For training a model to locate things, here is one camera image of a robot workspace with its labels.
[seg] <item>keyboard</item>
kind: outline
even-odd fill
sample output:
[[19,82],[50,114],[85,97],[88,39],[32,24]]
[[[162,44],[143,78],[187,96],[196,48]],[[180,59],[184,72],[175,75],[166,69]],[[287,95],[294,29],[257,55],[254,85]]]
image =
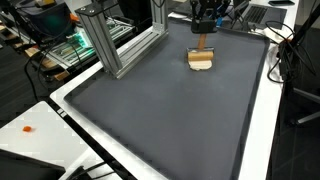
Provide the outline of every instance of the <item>keyboard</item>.
[[247,22],[260,24],[268,8],[251,6],[248,13],[244,17]]

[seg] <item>white surface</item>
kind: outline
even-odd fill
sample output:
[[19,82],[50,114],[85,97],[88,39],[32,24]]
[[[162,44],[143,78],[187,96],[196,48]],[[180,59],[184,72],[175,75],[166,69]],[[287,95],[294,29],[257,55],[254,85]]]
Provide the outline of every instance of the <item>white surface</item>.
[[[267,2],[268,1],[266,0],[252,0],[252,3],[255,4],[268,5]],[[285,23],[291,27],[294,26],[295,15],[297,13],[297,6],[299,3],[298,0],[296,0],[295,3],[295,6],[282,7],[288,9]],[[118,49],[118,53],[123,52],[123,50],[128,47],[128,44]],[[239,176],[240,180],[263,180],[266,177],[282,91],[281,85],[272,83],[267,79],[267,71],[276,61],[274,58],[276,51],[277,48],[272,45],[267,55],[261,75],[259,90],[256,97],[247,138],[247,144],[243,156],[243,162]],[[66,94],[68,94],[72,89],[88,79],[101,68],[101,63],[96,63],[90,69],[86,70],[68,84],[52,93],[50,96],[51,99],[54,100],[62,109],[64,109],[74,120],[76,120],[77,123],[79,123],[79,125],[81,125],[88,133],[90,133],[136,178],[146,180],[165,179],[165,177],[152,169],[141,159],[137,158],[133,153],[128,151],[125,147],[115,141],[112,137],[110,137],[64,101],[63,98]]]
[[[31,126],[31,132],[23,132]],[[54,112],[45,102],[40,102],[0,129],[0,149],[40,161],[56,164],[66,169],[60,178],[66,179],[76,168],[91,167],[102,159]],[[89,173],[91,177],[112,172],[104,165]],[[120,180],[110,175],[106,180]]]

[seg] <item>wire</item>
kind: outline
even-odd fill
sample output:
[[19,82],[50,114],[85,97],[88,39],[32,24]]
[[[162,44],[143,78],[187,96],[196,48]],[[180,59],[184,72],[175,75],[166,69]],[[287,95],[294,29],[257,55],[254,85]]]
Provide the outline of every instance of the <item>wire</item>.
[[[291,34],[290,34],[287,38],[285,38],[285,37],[282,36],[280,33],[278,33],[277,31],[275,31],[274,29],[272,29],[271,26],[269,25],[269,23],[278,23],[278,24],[281,24],[281,25],[287,27],[287,28],[291,31]],[[281,37],[283,40],[285,40],[285,41],[287,41],[290,36],[292,36],[292,35],[295,34],[294,31],[293,31],[293,29],[292,29],[291,27],[289,27],[288,25],[286,25],[286,24],[284,24],[284,23],[282,23],[282,22],[279,22],[279,21],[267,21],[265,24],[266,24],[267,28],[270,29],[270,31],[274,32],[275,34],[277,34],[278,36],[280,36],[280,37]]]
[[43,82],[41,81],[41,78],[40,78],[40,68],[41,68],[42,62],[43,62],[44,59],[47,57],[48,53],[54,48],[54,46],[55,46],[57,43],[58,43],[58,41],[55,42],[55,43],[53,43],[53,45],[48,49],[48,51],[42,56],[41,60],[39,61],[39,66],[37,67],[37,77],[38,77],[38,80],[39,80],[40,84],[42,85],[42,87],[45,88],[46,90],[48,90],[48,89],[47,89],[47,87],[43,84]]
[[152,2],[153,2],[154,5],[156,5],[158,8],[162,8],[162,6],[163,6],[164,3],[166,2],[166,0],[162,0],[162,2],[160,3],[160,5],[158,5],[154,0],[152,0]]
[[33,55],[28,59],[28,61],[26,62],[26,64],[24,65],[24,72],[25,72],[25,74],[27,75],[27,78],[28,78],[28,80],[29,80],[29,82],[30,82],[30,85],[31,85],[31,88],[32,88],[32,93],[33,93],[34,99],[35,99],[37,102],[39,102],[39,99],[38,99],[37,91],[36,91],[36,89],[35,89],[35,87],[34,87],[33,81],[32,81],[32,79],[31,79],[31,77],[30,77],[30,75],[29,75],[29,72],[28,72],[28,65],[29,65],[31,59],[33,58],[33,56],[37,55],[38,53],[33,54]]
[[76,180],[76,179],[78,179],[80,176],[82,176],[83,174],[86,174],[86,173],[88,173],[88,172],[90,172],[90,171],[92,171],[92,170],[94,170],[94,169],[96,169],[96,168],[98,168],[98,167],[100,167],[100,166],[103,166],[103,165],[105,165],[105,164],[107,164],[107,163],[106,163],[106,162],[101,162],[101,163],[99,163],[99,164],[96,164],[96,165],[94,165],[94,166],[92,166],[92,167],[90,167],[90,168],[88,168],[88,169],[80,172],[80,173],[77,174],[76,176],[73,176],[70,180]]
[[[310,13],[309,13],[309,17],[311,16],[311,14],[312,14],[315,6],[316,6],[317,1],[318,0],[314,0],[313,5],[312,5],[311,10],[310,10]],[[308,18],[307,26],[309,26],[309,24],[310,24],[310,18]],[[306,38],[306,36],[307,36],[307,33],[302,37],[301,41],[298,44],[302,44],[304,39]]]
[[79,64],[80,64],[80,66],[81,66],[81,70],[82,70],[82,72],[83,72],[84,69],[83,69],[83,66],[82,66],[82,61],[81,61],[81,58],[80,58],[80,56],[79,56],[76,48],[74,48],[74,46],[73,46],[70,42],[67,41],[67,43],[72,47],[73,51],[76,53],[76,55],[77,55],[77,57],[78,57]]
[[115,173],[115,172],[110,172],[110,173],[107,173],[107,174],[104,174],[104,175],[101,175],[101,176],[98,176],[98,177],[95,177],[95,178],[92,178],[92,179],[100,179],[100,178],[102,178],[102,177],[109,176],[109,175],[111,175],[111,174],[113,174],[113,173]]
[[109,16],[109,14],[106,12],[106,14],[107,14],[107,17],[109,17],[112,21],[113,21],[113,23],[115,24],[115,25],[119,25],[119,26],[127,26],[127,27],[134,27],[134,26],[131,26],[131,25],[127,25],[127,24],[118,24],[115,20],[114,20],[114,18],[112,17],[112,14],[111,14],[111,8],[110,9],[108,9],[108,11],[109,11],[109,13],[110,13],[110,16]]
[[14,20],[14,24],[16,25],[17,30],[18,30],[19,41],[23,43],[23,40],[21,39],[21,32],[20,32],[20,29],[19,29],[19,27],[18,27],[17,20],[16,20],[16,18],[14,18],[14,17],[13,17],[13,20]]
[[267,77],[268,77],[268,79],[269,79],[270,81],[272,81],[272,82],[274,82],[274,83],[282,84],[283,82],[273,80],[273,79],[270,77],[271,73],[272,73],[273,70],[277,67],[277,65],[280,63],[280,61],[281,61],[281,59],[279,58],[279,59],[277,60],[277,62],[274,64],[274,66],[272,66],[272,68],[268,71]]

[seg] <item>laptop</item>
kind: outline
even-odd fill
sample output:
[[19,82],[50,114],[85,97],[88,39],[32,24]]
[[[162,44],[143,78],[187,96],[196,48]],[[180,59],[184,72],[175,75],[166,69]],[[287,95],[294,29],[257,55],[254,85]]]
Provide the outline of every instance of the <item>laptop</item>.
[[61,166],[0,149],[2,180],[57,180],[64,173]]
[[[265,24],[267,21],[278,21],[283,23],[286,14],[286,9],[249,3],[242,13],[242,18],[244,18],[251,27],[255,26],[258,29],[265,29],[267,27]],[[282,29],[282,25],[279,23],[270,23],[270,26],[276,29]]]

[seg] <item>floor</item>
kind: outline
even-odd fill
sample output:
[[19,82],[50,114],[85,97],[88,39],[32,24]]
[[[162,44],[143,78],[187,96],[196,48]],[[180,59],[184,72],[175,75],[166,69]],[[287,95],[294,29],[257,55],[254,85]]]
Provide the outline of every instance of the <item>floor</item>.
[[[308,17],[312,6],[310,0],[301,0],[297,16],[297,25]],[[169,1],[169,11],[180,2]],[[314,66],[320,72],[320,20],[308,33],[305,47],[310,53]],[[23,72],[27,58],[15,53],[11,47],[0,49],[0,127],[14,119],[35,104],[30,84]],[[43,88],[36,73],[29,68],[41,99],[47,100],[49,94],[63,83],[47,84]],[[295,86],[305,91],[320,95],[320,76],[312,76],[308,71],[295,82]],[[278,131],[274,139],[268,180],[316,180],[320,179],[320,119],[302,126],[293,126],[290,122],[320,111],[320,105],[290,93],[284,96],[279,114]]]
[[[319,0],[300,0],[296,19],[297,25],[302,25],[308,19],[314,1],[316,1],[315,6],[320,3]],[[320,29],[320,18],[314,23],[313,28]]]

